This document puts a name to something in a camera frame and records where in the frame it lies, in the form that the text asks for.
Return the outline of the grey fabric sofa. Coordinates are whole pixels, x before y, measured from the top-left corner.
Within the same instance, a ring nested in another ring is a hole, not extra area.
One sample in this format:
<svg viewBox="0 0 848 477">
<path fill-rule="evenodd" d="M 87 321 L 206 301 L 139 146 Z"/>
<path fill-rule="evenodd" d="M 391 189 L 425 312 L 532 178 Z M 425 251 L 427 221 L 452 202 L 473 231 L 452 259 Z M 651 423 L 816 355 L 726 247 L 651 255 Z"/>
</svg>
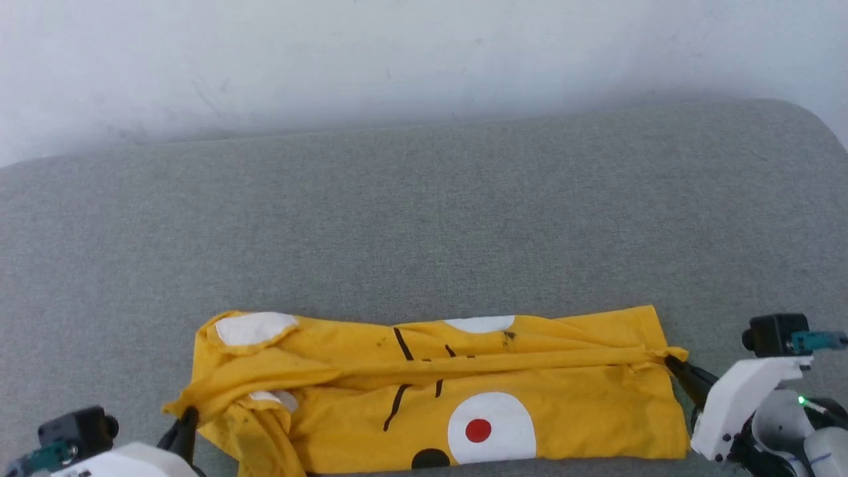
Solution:
<svg viewBox="0 0 848 477">
<path fill-rule="evenodd" d="M 784 101 L 104 149 L 0 167 L 0 475 L 89 405 L 156 444 L 229 310 L 396 324 L 651 304 L 719 374 L 848 331 L 848 150 Z"/>
</svg>

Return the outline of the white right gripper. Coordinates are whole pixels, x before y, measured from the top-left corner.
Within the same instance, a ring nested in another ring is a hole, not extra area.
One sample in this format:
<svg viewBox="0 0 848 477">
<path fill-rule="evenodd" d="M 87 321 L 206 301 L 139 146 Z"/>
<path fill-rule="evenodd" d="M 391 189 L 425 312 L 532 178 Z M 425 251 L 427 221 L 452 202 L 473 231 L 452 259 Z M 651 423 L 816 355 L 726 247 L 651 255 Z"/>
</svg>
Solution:
<svg viewBox="0 0 848 477">
<path fill-rule="evenodd" d="M 803 366 L 813 356 L 766 357 L 739 360 L 718 378 L 686 360 L 665 358 L 665 366 L 678 380 L 698 411 L 690 444 L 705 458 L 727 458 L 732 444 L 725 435 L 741 435 L 751 424 L 754 447 L 789 464 L 800 462 L 790 448 L 801 445 L 814 432 L 800 404 L 800 394 L 781 384 L 799 380 Z"/>
</svg>

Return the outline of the yellow cartoon print garment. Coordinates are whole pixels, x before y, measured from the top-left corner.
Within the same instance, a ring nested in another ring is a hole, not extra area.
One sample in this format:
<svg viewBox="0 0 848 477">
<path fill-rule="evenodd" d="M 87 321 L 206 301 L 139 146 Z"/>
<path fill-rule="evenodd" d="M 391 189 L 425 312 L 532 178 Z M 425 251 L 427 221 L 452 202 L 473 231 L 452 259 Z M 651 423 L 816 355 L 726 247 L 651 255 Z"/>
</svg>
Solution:
<svg viewBox="0 0 848 477">
<path fill-rule="evenodd" d="M 655 308 L 372 324 L 230 311 L 195 335 L 193 408 L 237 477 L 542 458 L 675 460 L 690 438 Z"/>
</svg>

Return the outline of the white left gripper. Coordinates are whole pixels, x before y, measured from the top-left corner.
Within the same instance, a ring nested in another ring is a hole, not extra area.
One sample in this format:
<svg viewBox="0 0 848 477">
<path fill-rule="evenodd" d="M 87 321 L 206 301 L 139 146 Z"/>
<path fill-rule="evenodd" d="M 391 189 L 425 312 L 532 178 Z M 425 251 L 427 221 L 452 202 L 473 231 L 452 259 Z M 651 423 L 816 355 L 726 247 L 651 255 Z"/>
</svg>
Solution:
<svg viewBox="0 0 848 477">
<path fill-rule="evenodd" d="M 199 477 L 194 465 L 199 411 L 187 407 L 156 447 L 142 442 L 103 452 L 50 477 Z"/>
</svg>

